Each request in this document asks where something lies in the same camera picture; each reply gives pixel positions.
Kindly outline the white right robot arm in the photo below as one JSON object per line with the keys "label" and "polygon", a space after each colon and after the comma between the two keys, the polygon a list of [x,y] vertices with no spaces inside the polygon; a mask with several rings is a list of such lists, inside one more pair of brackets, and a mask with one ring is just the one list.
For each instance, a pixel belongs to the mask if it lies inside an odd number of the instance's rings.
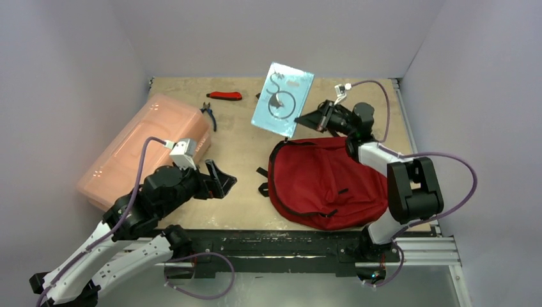
{"label": "white right robot arm", "polygon": [[346,152],[355,162],[387,179],[388,207],[367,227],[368,237],[359,242],[360,255],[374,260],[401,230],[441,213],[444,199],[433,161],[426,157],[408,158],[382,146],[373,135],[373,106],[365,102],[348,110],[326,100],[316,110],[299,116],[297,124],[346,136]]}

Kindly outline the light blue book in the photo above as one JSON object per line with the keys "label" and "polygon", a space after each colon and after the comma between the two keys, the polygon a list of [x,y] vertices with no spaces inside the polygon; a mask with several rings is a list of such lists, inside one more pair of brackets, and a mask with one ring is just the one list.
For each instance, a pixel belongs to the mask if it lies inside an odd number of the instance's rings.
{"label": "light blue book", "polygon": [[282,137],[292,138],[314,74],[273,62],[259,93],[251,124]]}

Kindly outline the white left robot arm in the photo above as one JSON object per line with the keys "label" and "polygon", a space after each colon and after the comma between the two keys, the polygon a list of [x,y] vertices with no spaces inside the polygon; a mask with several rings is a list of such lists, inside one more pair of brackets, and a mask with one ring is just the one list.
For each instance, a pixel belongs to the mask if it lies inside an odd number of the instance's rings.
{"label": "white left robot arm", "polygon": [[37,306],[96,306],[119,283],[159,262],[196,263],[192,240],[178,224],[155,233],[160,220],[191,199],[223,199],[236,177],[222,172],[213,160],[209,171],[161,166],[132,192],[118,198],[85,243],[58,268],[34,274],[29,282]]}

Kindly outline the red student backpack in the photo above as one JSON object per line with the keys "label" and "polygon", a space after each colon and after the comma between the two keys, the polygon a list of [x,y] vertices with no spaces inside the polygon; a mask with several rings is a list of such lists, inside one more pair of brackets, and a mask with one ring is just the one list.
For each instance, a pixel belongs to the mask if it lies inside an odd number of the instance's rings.
{"label": "red student backpack", "polygon": [[280,141],[259,192],[287,220],[324,231],[364,226],[388,208],[387,179],[351,159],[344,137]]}

